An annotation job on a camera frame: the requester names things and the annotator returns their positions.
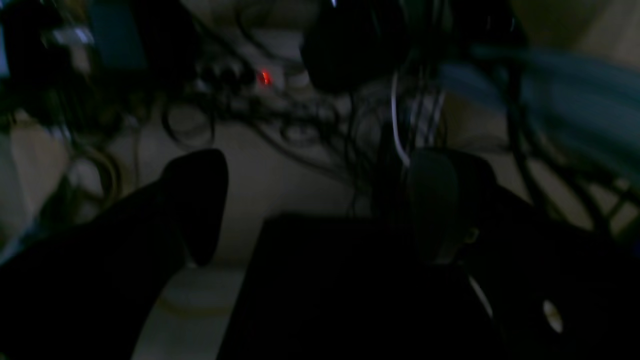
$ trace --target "black cable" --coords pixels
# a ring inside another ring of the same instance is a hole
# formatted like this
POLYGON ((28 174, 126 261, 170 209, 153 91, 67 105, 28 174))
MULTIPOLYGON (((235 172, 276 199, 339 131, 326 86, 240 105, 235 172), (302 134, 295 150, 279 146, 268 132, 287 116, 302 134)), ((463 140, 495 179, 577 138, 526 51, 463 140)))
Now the black cable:
POLYGON ((440 94, 442 93, 441 88, 436 89, 436 94, 433 97, 433 104, 431 105, 431 113, 429 114, 429 119, 427 119, 427 131, 424 135, 424 144, 425 146, 429 145, 429 134, 431 133, 431 126, 434 125, 436 110, 438 108, 438 101, 440 100, 440 94))
POLYGON ((516 161, 516 166, 520 171, 520 176, 522 177, 522 181, 527 188, 527 192, 529 193, 531 202, 533 202, 533 206, 542 210, 546 214, 546 198, 537 182, 533 178, 533 175, 531 174, 531 169, 529 168, 529 164, 527 163, 527 156, 522 150, 520 132, 510 114, 507 115, 507 132, 509 134, 509 146, 511 152, 513 153, 513 158, 516 161))
POLYGON ((298 66, 298 67, 301 66, 301 63, 296 62, 295 60, 287 59, 287 58, 285 58, 283 56, 279 56, 279 55, 274 54, 263 43, 259 42, 251 34, 251 32, 244 26, 243 17, 242 17, 243 11, 246 11, 248 8, 251 8, 251 7, 254 7, 254 6, 258 6, 258 5, 260 5, 260 4, 256 3, 256 4, 253 4, 251 6, 247 6, 244 9, 240 9, 240 7, 236 8, 236 11, 235 11, 236 26, 240 30, 240 33, 242 33, 242 36, 249 43, 251 43, 251 45, 253 45, 256 49, 258 49, 264 56, 266 56, 270 60, 279 61, 279 62, 282 62, 285 65, 294 65, 294 66, 298 66))
MULTIPOLYGON (((171 127, 171 122, 170 122, 170 113, 171 113, 171 109, 172 106, 175 104, 175 102, 171 102, 171 101, 167 101, 166 104, 164 105, 164 108, 162 110, 162 115, 161 115, 161 123, 162 123, 162 127, 164 129, 164 131, 166 132, 167 136, 169 136, 169 138, 171 138, 171 140, 173 140, 173 142, 176 144, 176 146, 180 147, 182 150, 190 152, 190 151, 195 151, 195 150, 202 150, 202 149, 208 149, 211 148, 214 144, 215 138, 216 138, 216 125, 214 123, 214 119, 212 118, 212 114, 209 113, 204 113, 204 115, 207 117, 207 127, 209 129, 209 131, 211 132, 211 136, 210 138, 203 144, 201 145, 191 145, 188 144, 186 142, 184 142, 183 139, 180 139, 180 137, 178 136, 178 133, 171 127)), ((182 135, 184 135, 185 133, 192 133, 194 129, 190 129, 187 131, 181 131, 182 135)))
POLYGON ((246 69, 253 69, 253 65, 247 60, 242 54, 240 54, 233 45, 231 45, 228 41, 226 41, 223 37, 216 34, 214 31, 209 29, 209 27, 200 20, 195 14, 191 14, 191 18, 193 22, 196 24, 200 31, 204 33, 204 35, 213 42, 217 43, 220 47, 222 47, 229 55, 235 57, 239 60, 243 67, 246 69))
POLYGON ((319 172, 320 174, 326 177, 329 177, 340 183, 348 184, 351 186, 351 183, 348 178, 345 178, 344 176, 337 174, 336 171, 334 171, 333 169, 324 165, 319 165, 317 163, 314 163, 313 161, 305 159, 304 157, 298 154, 295 154, 287 150, 286 148, 282 147, 276 140, 272 139, 267 133, 265 133, 264 130, 262 130, 258 125, 253 124, 251 122, 246 122, 245 124, 254 133, 256 133, 259 137, 261 137, 266 143, 268 143, 272 148, 274 148, 274 150, 279 152, 281 155, 284 155, 285 157, 299 163, 300 165, 311 168, 312 170, 315 170, 316 172, 319 172))
POLYGON ((578 197, 581 201, 582 205, 585 207, 586 211, 589 213, 589 217, 593 223, 594 232, 605 236, 608 239, 611 239, 611 230, 609 227, 609 222, 605 219, 602 212, 598 208, 598 205, 591 198, 589 193, 583 189, 583 187, 576 181, 574 174, 564 169, 561 165, 556 163, 551 156, 549 156, 542 148, 538 145, 538 142, 535 139, 535 135, 531 131, 531 129, 527 126, 526 121, 524 120, 524 116, 520 112, 520 108, 516 105, 515 101, 509 96, 509 94, 502 89, 500 86, 500 81, 496 79, 492 73, 487 72, 486 68, 482 65, 476 64, 478 69, 482 74, 488 77, 488 79, 496 86, 498 91, 502 96, 502 100, 506 103, 508 114, 510 114, 509 119, 515 123, 517 128, 520 128, 524 138, 531 146, 533 153, 543 160, 547 166, 551 169, 551 171, 555 172, 560 179, 564 181, 564 183, 573 191, 573 193, 578 197))

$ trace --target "white cable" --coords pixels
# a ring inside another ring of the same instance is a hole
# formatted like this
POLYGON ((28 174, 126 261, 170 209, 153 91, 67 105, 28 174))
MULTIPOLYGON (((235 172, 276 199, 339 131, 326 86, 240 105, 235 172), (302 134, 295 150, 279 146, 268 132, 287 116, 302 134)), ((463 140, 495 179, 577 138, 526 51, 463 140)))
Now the white cable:
POLYGON ((444 105, 445 93, 442 92, 435 101, 435 108, 433 111, 433 125, 429 129, 429 136, 427 146, 433 147, 436 144, 436 134, 438 133, 438 127, 440 126, 440 114, 442 114, 442 106, 444 105))
POLYGON ((398 131, 398 117, 397 117, 397 106, 396 106, 396 93, 398 88, 398 71, 394 73, 394 78, 391 82, 391 122, 394 125, 394 141, 396 143, 396 152, 402 160, 403 164, 406 167, 409 167, 411 161, 409 160, 409 155, 404 152, 402 149, 402 144, 400 143, 400 134, 398 131))

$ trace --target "black object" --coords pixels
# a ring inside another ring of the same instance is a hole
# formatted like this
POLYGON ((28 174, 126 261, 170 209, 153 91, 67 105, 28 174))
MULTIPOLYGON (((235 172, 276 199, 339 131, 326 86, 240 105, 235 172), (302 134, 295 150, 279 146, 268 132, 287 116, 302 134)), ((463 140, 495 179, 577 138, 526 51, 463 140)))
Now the black object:
POLYGON ((96 0, 89 15, 107 70, 178 84, 195 77, 195 26, 178 0, 96 0))
POLYGON ((423 265, 371 220, 283 216, 262 228, 219 360, 504 359, 458 267, 423 265))
POLYGON ((213 255, 227 194, 220 151, 171 162, 156 183, 0 267, 0 352, 129 359, 167 281, 213 255))
POLYGON ((396 0, 323 2, 300 49, 309 78, 325 92, 345 92, 390 74, 404 62, 410 40, 396 0))
POLYGON ((451 0, 449 3, 454 41, 459 45, 528 45, 527 35, 508 0, 451 0))
POLYGON ((448 264, 477 226, 497 187, 485 160, 456 151, 415 151, 409 170, 413 225, 420 258, 448 264))
POLYGON ((14 0, 0 11, 8 74, 4 85, 11 91, 33 92, 51 86, 71 70, 68 51, 48 49, 42 33, 62 24, 50 0, 14 0))
POLYGON ((473 156, 419 151, 410 184, 417 253, 427 264, 460 264, 477 281, 510 357, 636 351, 636 258, 600 234, 549 220, 498 186, 489 165, 473 156), (545 302, 558 310, 560 331, 545 316, 545 302))
POLYGON ((508 1, 325 1, 300 53, 314 86, 340 93, 399 67, 411 72, 442 63, 479 44, 528 44, 508 1))

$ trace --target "red light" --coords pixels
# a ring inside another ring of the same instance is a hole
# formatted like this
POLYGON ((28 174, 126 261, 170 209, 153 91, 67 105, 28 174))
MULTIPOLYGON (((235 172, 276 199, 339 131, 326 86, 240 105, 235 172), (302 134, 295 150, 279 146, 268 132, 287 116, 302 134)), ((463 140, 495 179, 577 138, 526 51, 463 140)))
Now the red light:
POLYGON ((260 81, 260 84, 262 85, 271 85, 273 82, 271 80, 271 75, 266 71, 263 71, 258 75, 258 81, 260 81))

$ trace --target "beige floor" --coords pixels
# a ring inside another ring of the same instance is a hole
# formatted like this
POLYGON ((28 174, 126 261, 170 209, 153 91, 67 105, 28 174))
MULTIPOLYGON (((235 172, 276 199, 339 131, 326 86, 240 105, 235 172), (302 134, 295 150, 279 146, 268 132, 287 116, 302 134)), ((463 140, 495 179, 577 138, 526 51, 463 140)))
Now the beige floor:
MULTIPOLYGON (((514 0, 516 9, 534 38, 534 43, 605 58, 624 66, 640 67, 640 2, 635 0, 514 0)), ((209 19, 214 13, 217 24, 229 23, 231 0, 188 0, 190 7, 209 19)), ((312 19, 312 1, 279 0, 265 20, 265 25, 300 28, 312 19), (295 6, 293 17, 284 17, 278 7, 295 6)), ((506 138, 504 117, 482 106, 448 96, 445 110, 451 123, 452 144, 481 134, 506 138)), ((53 140, 14 133, 13 158, 6 156, 4 144, 3 183, 0 187, 0 218, 8 234, 19 231, 55 185, 55 176, 66 167, 60 145, 53 140), (57 170, 51 170, 51 164, 57 170)), ((213 358, 228 320, 228 310, 242 278, 242 266, 250 258, 262 221, 283 211, 301 211, 325 215, 342 215, 351 191, 331 180, 315 175, 279 156, 270 147, 240 126, 222 127, 216 146, 224 151, 230 169, 230 188, 216 255, 216 268, 186 270, 167 287, 165 297, 200 311, 185 313, 168 311, 166 306, 154 309, 136 352, 136 359, 213 358), (240 270, 229 270, 237 266, 240 270)), ((122 136, 111 150, 131 169, 132 139, 122 136)), ((141 183, 157 178, 167 161, 182 152, 164 135, 156 122, 142 133, 140 143, 141 183)), ((500 183, 524 195, 524 187, 511 156, 483 154, 496 170, 500 183)), ((570 220, 589 226, 588 218, 577 201, 556 181, 542 164, 533 164, 536 177, 553 198, 559 201, 570 220)), ((614 199, 598 193, 604 209, 614 199)), ((622 226, 637 212, 627 209, 617 220, 622 226)))

